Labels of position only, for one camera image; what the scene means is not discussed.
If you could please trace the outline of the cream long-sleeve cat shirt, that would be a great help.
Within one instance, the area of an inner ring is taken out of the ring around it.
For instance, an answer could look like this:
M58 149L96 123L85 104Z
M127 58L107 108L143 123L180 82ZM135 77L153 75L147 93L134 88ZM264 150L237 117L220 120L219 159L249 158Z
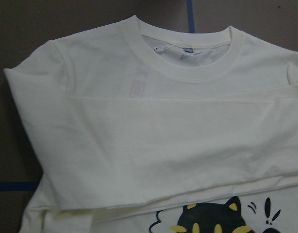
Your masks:
M298 233L298 52L133 16L4 69L43 169L23 233Z

